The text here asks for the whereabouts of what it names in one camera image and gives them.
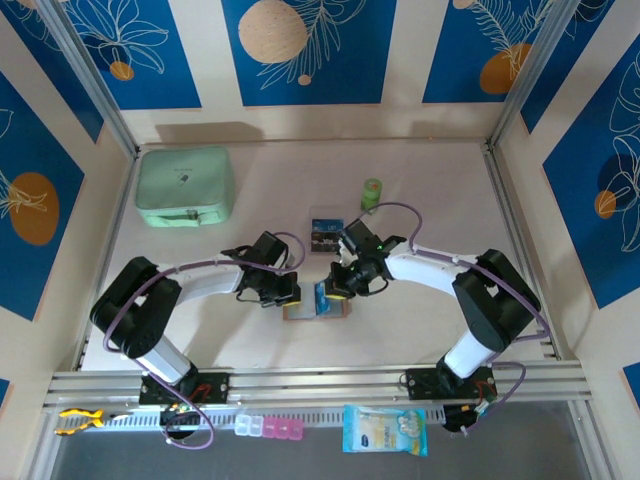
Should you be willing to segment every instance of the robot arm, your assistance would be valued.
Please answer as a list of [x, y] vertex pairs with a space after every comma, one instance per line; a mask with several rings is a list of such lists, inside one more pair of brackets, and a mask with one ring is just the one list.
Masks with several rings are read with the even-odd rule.
[[[263, 307], [300, 301], [295, 272], [281, 275], [246, 265], [274, 266], [283, 257], [286, 261], [287, 245], [264, 232], [253, 246], [223, 251], [216, 257], [218, 261], [209, 267], [210, 273], [203, 277], [189, 280], [183, 286], [175, 280], [162, 278], [149, 287], [141, 297], [142, 302], [136, 302], [127, 311], [111, 341], [128, 358], [136, 359], [150, 372], [190, 395], [199, 383], [198, 371], [164, 336], [173, 309], [187, 300], [213, 294], [236, 293], [239, 298], [245, 289], [254, 290]], [[230, 261], [242, 264], [229, 265]], [[157, 265], [146, 258], [131, 260], [91, 310], [91, 321], [106, 333], [129, 298], [157, 274]]]
[[477, 271], [457, 262], [465, 260], [490, 270], [537, 310], [540, 303], [504, 254], [488, 250], [480, 256], [456, 256], [423, 248], [411, 249], [402, 237], [384, 242], [362, 221], [347, 226], [340, 238], [341, 262], [331, 264], [325, 280], [328, 296], [370, 296], [370, 283], [405, 280], [441, 290], [457, 298], [467, 332], [438, 362], [438, 378], [451, 395], [484, 363], [503, 352], [531, 322], [531, 313], [510, 294]]

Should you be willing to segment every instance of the floor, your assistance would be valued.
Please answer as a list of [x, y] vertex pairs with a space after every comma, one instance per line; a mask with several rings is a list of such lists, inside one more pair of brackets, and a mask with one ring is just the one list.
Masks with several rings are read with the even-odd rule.
[[[427, 458], [407, 453], [345, 455], [341, 428], [305, 428], [298, 442], [217, 430], [212, 447], [188, 453], [164, 445], [159, 432], [90, 429], [64, 437], [51, 478], [155, 480], [158, 472], [162, 478], [181, 480], [591, 478], [566, 403], [507, 403], [487, 422], [468, 438], [429, 425]], [[202, 437], [189, 440], [197, 443]]]
[[[477, 143], [272, 142], [228, 149], [237, 188], [230, 220], [197, 229], [154, 229], [144, 224], [130, 195], [105, 286], [139, 255], [161, 266], [177, 265], [253, 243], [264, 230], [287, 230], [308, 241], [310, 211], [330, 208], [350, 221], [368, 177], [382, 180], [383, 201], [407, 202], [422, 212], [419, 245], [460, 254], [495, 248], [513, 259]], [[408, 236], [415, 226], [411, 212], [392, 207], [366, 221], [383, 239]], [[311, 254], [301, 281], [325, 278], [332, 258]], [[434, 362], [466, 328], [454, 298], [407, 282], [392, 282], [384, 294], [357, 298], [351, 307], [346, 319], [283, 321], [279, 308], [216, 295], [181, 305], [165, 334], [198, 367], [328, 367]], [[543, 354], [538, 343], [525, 342], [503, 358], [540, 360]], [[103, 351], [102, 333], [93, 329], [84, 370], [134, 368]]]

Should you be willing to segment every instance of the wet wipes package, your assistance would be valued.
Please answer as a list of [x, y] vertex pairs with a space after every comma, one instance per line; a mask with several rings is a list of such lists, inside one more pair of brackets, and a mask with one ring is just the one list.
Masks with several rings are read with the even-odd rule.
[[344, 407], [342, 450], [427, 456], [426, 414], [418, 409]]

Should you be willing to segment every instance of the yellow pliers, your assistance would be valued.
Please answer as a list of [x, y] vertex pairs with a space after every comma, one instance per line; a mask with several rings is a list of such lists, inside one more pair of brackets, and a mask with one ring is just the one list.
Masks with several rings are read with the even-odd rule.
[[[86, 422], [78, 425], [74, 428], [58, 428], [56, 429], [56, 435], [73, 435], [81, 430], [86, 430], [89, 427], [102, 428], [104, 427], [104, 410], [83, 410], [80, 408], [69, 408], [60, 412], [60, 418], [70, 417], [72, 415], [79, 415], [87, 419]], [[109, 416], [109, 420], [122, 418], [131, 415], [130, 413], [114, 414]]]

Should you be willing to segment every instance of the cream wall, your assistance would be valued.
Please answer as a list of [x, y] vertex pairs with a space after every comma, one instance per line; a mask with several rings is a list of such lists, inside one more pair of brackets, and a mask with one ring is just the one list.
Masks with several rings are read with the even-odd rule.
[[244, 108], [220, 0], [171, 0], [202, 108], [125, 111], [124, 118], [141, 144], [487, 137], [501, 103], [422, 105], [449, 1], [398, 0], [380, 105]]
[[624, 479], [640, 478], [640, 411], [621, 372], [640, 361], [640, 291], [597, 309], [542, 164], [639, 33], [637, 0], [616, 0], [533, 134], [518, 121], [501, 145], [552, 313], [582, 361]]
[[15, 479], [51, 375], [69, 367], [84, 328], [131, 162], [106, 129], [93, 144], [2, 15], [0, 45], [0, 71], [85, 173], [36, 319], [30, 322], [0, 308], [0, 378], [12, 385], [0, 416], [0, 479]]

